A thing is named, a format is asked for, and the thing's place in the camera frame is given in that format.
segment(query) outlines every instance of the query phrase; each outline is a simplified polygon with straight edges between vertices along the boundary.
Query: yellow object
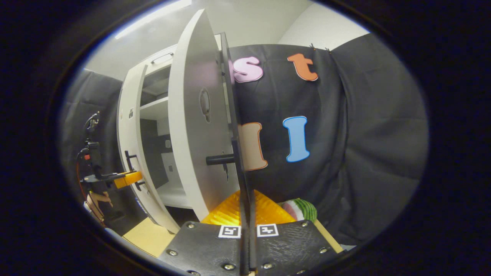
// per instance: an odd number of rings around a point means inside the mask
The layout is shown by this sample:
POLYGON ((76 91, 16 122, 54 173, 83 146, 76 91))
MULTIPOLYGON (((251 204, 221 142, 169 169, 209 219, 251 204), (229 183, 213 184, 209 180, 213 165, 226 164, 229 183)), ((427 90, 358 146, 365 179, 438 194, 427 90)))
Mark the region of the yellow object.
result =
POLYGON ((124 234, 123 239, 158 258, 175 236, 169 234, 164 227, 156 225, 149 218, 146 218, 124 234))
POLYGON ((141 172, 139 172, 139 171, 123 172, 121 174, 125 174, 125 177, 121 177, 121 178, 114 180, 114 184, 116 185, 116 188, 118 188, 118 189, 120 189, 122 187, 126 187, 128 185, 131 185, 131 184, 135 183, 136 181, 143 178, 143 176, 141 175, 141 172))
MULTIPOLYGON (((283 208, 262 193, 254 190, 254 197, 256 226, 258 224, 281 224, 295 221, 283 208)), ((237 191, 220 203, 201 222, 214 225, 241 225, 239 201, 240 191, 237 191)))
POLYGON ((326 241, 331 245, 332 249, 336 253, 339 253, 343 251, 343 248, 337 243, 337 241, 329 234, 329 232, 324 228, 324 226, 321 224, 319 220, 315 220, 314 222, 315 227, 317 227, 317 230, 324 236, 326 241))
POLYGON ((236 191, 220 203, 201 222, 214 225, 241 225, 241 208, 239 197, 241 191, 236 191))

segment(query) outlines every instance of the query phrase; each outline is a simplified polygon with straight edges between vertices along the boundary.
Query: ceiling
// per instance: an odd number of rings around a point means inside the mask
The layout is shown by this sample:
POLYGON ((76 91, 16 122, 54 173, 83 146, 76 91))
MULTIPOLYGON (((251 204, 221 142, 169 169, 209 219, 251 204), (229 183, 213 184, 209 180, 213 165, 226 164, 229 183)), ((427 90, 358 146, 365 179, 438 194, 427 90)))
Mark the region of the ceiling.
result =
POLYGON ((156 18, 126 36, 108 37, 85 67, 123 80, 137 63, 177 44, 188 21, 202 8, 214 33, 226 33, 229 47, 276 44, 311 4, 309 0, 192 0, 191 6, 156 18))

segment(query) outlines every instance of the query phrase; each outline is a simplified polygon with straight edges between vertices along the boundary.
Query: wooden floor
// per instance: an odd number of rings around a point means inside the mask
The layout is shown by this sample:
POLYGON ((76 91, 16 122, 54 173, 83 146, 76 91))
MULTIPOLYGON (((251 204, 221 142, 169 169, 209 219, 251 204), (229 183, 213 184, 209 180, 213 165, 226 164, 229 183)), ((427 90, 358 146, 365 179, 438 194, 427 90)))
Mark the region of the wooden floor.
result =
POLYGON ((172 241, 175 235, 169 234, 167 229, 154 224, 149 218, 144 219, 123 238, 134 246, 157 258, 172 241))

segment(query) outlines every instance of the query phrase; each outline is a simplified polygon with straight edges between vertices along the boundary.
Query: pink letter s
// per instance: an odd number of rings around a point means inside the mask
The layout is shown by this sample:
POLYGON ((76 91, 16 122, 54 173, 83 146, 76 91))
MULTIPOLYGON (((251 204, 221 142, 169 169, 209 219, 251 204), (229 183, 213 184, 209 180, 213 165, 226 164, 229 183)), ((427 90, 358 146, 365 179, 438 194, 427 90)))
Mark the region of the pink letter s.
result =
POLYGON ((263 69, 259 66, 259 60, 253 56, 239 58, 234 62, 234 78, 238 83, 257 81, 263 76, 263 69))

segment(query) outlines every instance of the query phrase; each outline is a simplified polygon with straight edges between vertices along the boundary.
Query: foam letter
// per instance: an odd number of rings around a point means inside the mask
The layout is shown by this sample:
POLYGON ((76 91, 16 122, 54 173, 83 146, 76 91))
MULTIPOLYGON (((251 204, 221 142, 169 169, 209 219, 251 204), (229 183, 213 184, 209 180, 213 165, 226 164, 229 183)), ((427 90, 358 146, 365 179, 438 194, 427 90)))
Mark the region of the foam letter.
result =
POLYGON ((297 75, 302 78, 302 80, 313 82, 319 78, 319 76, 317 76, 317 73, 312 73, 308 69, 308 64, 313 64, 312 60, 305 58, 303 54, 291 55, 287 58, 287 60, 293 62, 295 70, 297 71, 297 75))
POLYGON ((297 162, 307 158, 310 152, 305 148, 305 116, 289 117, 283 120, 283 126, 288 129, 290 136, 290 155, 286 157, 288 162, 297 162))
POLYGON ((239 58, 234 64, 234 78, 238 83, 257 81, 263 76, 263 69, 259 66, 259 60, 253 56, 239 58))
POLYGON ((260 123, 247 123, 239 126, 242 159, 244 170, 256 170, 266 168, 268 161, 264 160, 261 151, 261 141, 259 132, 263 129, 260 123))

